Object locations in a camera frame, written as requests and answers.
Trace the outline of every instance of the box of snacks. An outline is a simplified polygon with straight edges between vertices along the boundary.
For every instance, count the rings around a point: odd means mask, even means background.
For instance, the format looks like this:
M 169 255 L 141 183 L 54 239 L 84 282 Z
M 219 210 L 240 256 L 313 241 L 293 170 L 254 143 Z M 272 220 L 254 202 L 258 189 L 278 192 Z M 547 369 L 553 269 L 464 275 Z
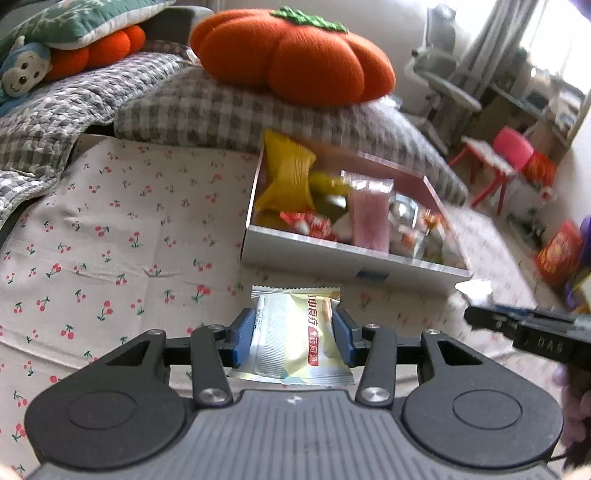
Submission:
M 451 292 L 472 276 L 425 177 L 393 162 L 267 131 L 242 262 L 336 280 Z

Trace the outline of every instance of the white pillow trim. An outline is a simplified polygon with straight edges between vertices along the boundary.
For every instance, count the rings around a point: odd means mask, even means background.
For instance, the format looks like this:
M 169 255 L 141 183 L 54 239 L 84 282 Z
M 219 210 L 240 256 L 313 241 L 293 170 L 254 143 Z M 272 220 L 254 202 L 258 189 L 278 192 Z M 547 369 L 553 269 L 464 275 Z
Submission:
M 117 15 L 116 17 L 113 17 L 110 20 L 107 20 L 105 23 L 99 25 L 93 31 L 88 32 L 82 37 L 79 37 L 75 42 L 48 42 L 47 45 L 59 50 L 76 50 L 77 48 L 86 47 L 91 43 L 94 43 L 95 41 L 112 34 L 113 32 L 121 30 L 125 27 L 129 27 L 130 25 L 141 23 L 144 20 L 153 17 L 175 3 L 175 1 L 176 0 L 170 0 L 161 4 L 147 5 L 146 7 L 141 7 L 136 10 L 131 10 L 129 12 L 122 13 L 121 15 Z

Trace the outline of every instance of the blue plush toy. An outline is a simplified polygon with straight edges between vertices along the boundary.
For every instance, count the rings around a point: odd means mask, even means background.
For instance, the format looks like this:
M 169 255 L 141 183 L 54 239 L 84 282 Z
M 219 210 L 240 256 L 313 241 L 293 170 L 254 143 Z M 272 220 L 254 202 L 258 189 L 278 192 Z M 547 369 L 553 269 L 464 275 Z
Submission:
M 25 45 L 25 37 L 18 37 L 0 67 L 0 116 L 23 103 L 50 70 L 49 48 L 36 42 Z

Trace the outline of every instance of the desk chair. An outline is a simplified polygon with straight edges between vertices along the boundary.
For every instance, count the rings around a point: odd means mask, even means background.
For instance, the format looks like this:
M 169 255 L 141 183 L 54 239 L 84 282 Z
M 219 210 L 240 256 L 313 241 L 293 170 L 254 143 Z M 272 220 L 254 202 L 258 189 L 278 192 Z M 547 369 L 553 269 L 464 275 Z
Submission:
M 532 155 L 534 147 L 522 137 L 519 133 L 509 127 L 503 127 L 496 135 L 492 147 L 483 140 L 462 137 L 462 142 L 466 146 L 462 151 L 449 162 L 449 166 L 459 162 L 466 154 L 472 155 L 472 168 L 470 170 L 470 183 L 476 180 L 476 160 L 480 160 L 484 165 L 492 168 L 495 172 L 495 178 L 488 186 L 482 190 L 472 200 L 472 208 L 476 208 L 482 200 L 496 192 L 499 186 L 501 194 L 499 195 L 499 205 L 496 208 L 496 215 L 501 214 L 503 201 L 505 200 L 505 191 L 507 184 L 517 173 L 524 169 Z
M 434 107 L 442 98 L 451 98 L 471 113 L 482 110 L 478 100 L 450 81 L 452 76 L 455 77 L 457 74 L 476 79 L 470 72 L 460 69 L 457 60 L 452 56 L 456 44 L 455 18 L 456 13 L 443 4 L 428 8 L 425 45 L 411 52 L 412 59 L 404 69 L 408 78 L 435 92 L 418 116 L 406 117 L 443 155 L 447 155 L 448 149 L 431 123 L 437 112 Z

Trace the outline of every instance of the green pumpkin stem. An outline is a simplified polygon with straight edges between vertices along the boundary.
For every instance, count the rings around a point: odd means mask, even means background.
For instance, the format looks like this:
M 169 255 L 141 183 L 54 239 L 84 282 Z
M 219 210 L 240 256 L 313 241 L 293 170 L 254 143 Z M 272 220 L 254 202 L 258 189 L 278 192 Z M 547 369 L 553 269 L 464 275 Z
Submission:
M 279 10 L 270 12 L 273 17 L 282 18 L 295 25 L 309 25 L 311 27 L 321 28 L 329 32 L 349 33 L 349 29 L 339 22 L 327 22 L 318 15 L 306 15 L 301 10 L 293 10 L 290 7 L 281 7 Z

